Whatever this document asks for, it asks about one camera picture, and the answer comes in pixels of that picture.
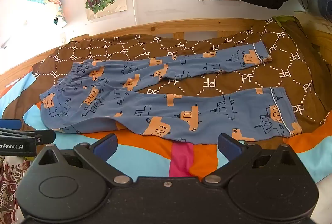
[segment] pajama pants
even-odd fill
[[[73,63],[67,76],[40,95],[41,119],[65,133],[128,128],[192,144],[217,144],[220,133],[246,141],[301,133],[282,87],[211,98],[136,92],[163,78],[226,73],[268,61],[260,41],[196,55]]]

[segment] wooden headboard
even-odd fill
[[[167,33],[172,33],[173,37],[176,39],[185,39],[185,32],[199,31],[216,31],[218,37],[226,37],[229,35],[234,35],[237,32],[244,31],[254,24],[264,25],[265,21],[236,18],[173,20],[127,27],[102,34],[97,34],[94,36],[89,36],[86,34],[75,37],[71,39],[71,41],[81,41],[90,37],[106,38],[128,34],[160,35]],[[332,64],[332,34],[320,30],[315,30],[311,26],[304,27],[304,29],[309,40],[312,43],[320,46],[320,52],[324,59]],[[55,49],[56,48],[39,54],[0,75],[0,92],[6,85],[23,76],[35,63],[45,59]]]

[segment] bed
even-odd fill
[[[217,37],[186,41],[186,32],[216,31]],[[173,38],[160,37],[173,34]],[[281,143],[292,146],[315,182],[332,173],[332,37],[329,33],[303,29],[295,17],[268,20],[191,19],[158,22],[71,39],[69,44],[44,52],[0,76],[0,117],[17,118],[23,130],[45,129],[40,119],[39,94],[70,70],[73,62],[85,59],[131,60],[216,51],[262,40],[273,62],[227,75],[208,74],[183,80],[161,80],[141,93],[170,93],[211,97],[248,88],[285,87],[303,133],[291,138],[258,141],[266,149]],[[93,143],[109,132],[91,134],[56,133],[59,149],[80,142]],[[172,142],[144,137],[127,129],[115,131],[117,152],[107,161],[134,180],[138,176],[204,177],[227,163],[217,146]],[[15,189],[30,161],[0,157],[0,223],[22,218]]]

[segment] brown blanket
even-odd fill
[[[283,86],[303,131],[312,132],[331,109],[331,99],[326,93],[330,87],[326,88],[326,84],[322,86],[319,69],[308,68],[306,61],[310,61],[314,67],[320,66],[316,63],[318,58],[313,58],[310,51],[306,51],[306,57],[303,56],[303,47],[300,44],[306,36],[301,29],[295,22],[287,24],[290,27],[289,32],[280,25],[271,18],[234,36],[198,42],[139,34],[71,42],[34,65],[33,74],[36,81],[8,105],[3,117],[18,118],[23,121],[23,115],[28,109],[40,102],[39,94],[56,84],[58,78],[66,75],[73,62],[86,59],[129,61],[166,55],[189,55],[262,40],[272,56],[271,63],[227,74],[208,74],[179,81],[164,79],[157,85],[141,90],[141,93],[212,97],[248,88]],[[317,91],[315,91],[316,84],[321,85]],[[31,127],[24,124],[23,129],[30,130]],[[263,143],[264,147],[269,147],[271,144],[270,141],[265,143],[268,144]]]

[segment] pink fabric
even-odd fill
[[[173,142],[171,149],[170,177],[192,176],[189,172],[194,162],[194,145],[191,143]]]

